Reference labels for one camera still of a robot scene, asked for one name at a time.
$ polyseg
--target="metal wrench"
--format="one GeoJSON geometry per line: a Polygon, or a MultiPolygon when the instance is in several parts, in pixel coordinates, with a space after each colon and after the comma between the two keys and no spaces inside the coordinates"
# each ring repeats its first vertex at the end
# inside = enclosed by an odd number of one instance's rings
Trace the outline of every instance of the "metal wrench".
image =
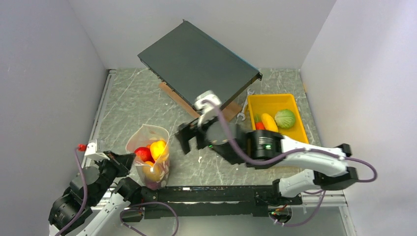
{"type": "Polygon", "coordinates": [[[244,121],[246,119],[245,110],[246,110],[246,106],[247,106],[247,97],[249,95],[254,94],[254,93],[255,93],[255,91],[252,91],[252,90],[250,90],[250,88],[248,88],[248,90],[247,90],[247,96],[246,96],[246,100],[245,100],[245,103],[244,103],[243,108],[242,108],[242,112],[240,112],[238,114],[238,117],[242,117],[242,121],[244,121]]]}

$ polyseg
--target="cabbage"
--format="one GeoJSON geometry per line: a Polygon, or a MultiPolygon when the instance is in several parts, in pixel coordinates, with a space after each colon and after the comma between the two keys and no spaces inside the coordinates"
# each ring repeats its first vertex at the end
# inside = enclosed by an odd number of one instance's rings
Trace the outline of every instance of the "cabbage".
{"type": "Polygon", "coordinates": [[[281,110],[276,113],[275,122],[279,127],[289,129],[294,126],[296,122],[296,115],[288,109],[281,110]]]}

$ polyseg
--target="yellow fruit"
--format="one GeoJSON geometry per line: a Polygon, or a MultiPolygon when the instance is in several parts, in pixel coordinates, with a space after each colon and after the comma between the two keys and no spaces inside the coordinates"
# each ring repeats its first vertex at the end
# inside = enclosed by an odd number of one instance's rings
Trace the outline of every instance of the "yellow fruit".
{"type": "Polygon", "coordinates": [[[267,113],[263,113],[261,115],[261,120],[262,120],[262,123],[264,124],[266,130],[278,132],[278,126],[276,125],[272,116],[270,116],[267,113]]]}
{"type": "Polygon", "coordinates": [[[155,161],[158,160],[159,157],[165,156],[168,153],[166,145],[167,143],[164,140],[154,142],[150,145],[150,153],[155,161]]]}
{"type": "Polygon", "coordinates": [[[151,181],[155,181],[155,182],[160,181],[161,178],[162,178],[162,176],[161,176],[162,170],[159,167],[159,165],[154,165],[150,161],[149,161],[149,163],[148,163],[148,161],[145,162],[145,163],[150,165],[150,166],[143,166],[142,167],[142,171],[145,174],[145,178],[147,178],[148,180],[151,180],[151,181]]]}
{"type": "Polygon", "coordinates": [[[150,166],[153,166],[153,162],[151,162],[151,161],[145,161],[145,164],[148,164],[150,166]]]}

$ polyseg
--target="clear plastic bag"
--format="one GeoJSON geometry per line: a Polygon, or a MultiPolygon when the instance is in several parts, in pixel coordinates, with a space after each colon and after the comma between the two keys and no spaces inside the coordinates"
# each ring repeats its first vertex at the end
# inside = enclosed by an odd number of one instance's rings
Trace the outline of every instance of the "clear plastic bag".
{"type": "Polygon", "coordinates": [[[155,161],[153,167],[145,164],[140,158],[135,158],[134,165],[138,171],[139,178],[146,187],[156,190],[167,185],[169,173],[169,132],[159,126],[144,124],[130,137],[126,144],[126,151],[134,153],[139,147],[146,147],[153,142],[163,140],[166,143],[165,150],[155,161]]]}

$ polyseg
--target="wooden board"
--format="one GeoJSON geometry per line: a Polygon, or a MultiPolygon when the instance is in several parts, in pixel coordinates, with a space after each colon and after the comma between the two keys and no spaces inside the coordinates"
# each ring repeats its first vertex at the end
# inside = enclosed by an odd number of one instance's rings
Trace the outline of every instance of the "wooden board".
{"type": "MultiPolygon", "coordinates": [[[[166,83],[162,82],[159,84],[159,88],[164,91],[172,100],[177,102],[182,108],[184,108],[193,118],[198,118],[198,114],[184,99],[176,94],[166,83]]],[[[227,121],[231,121],[239,112],[242,111],[242,107],[238,103],[232,101],[227,107],[223,109],[223,115],[227,121]]]]}

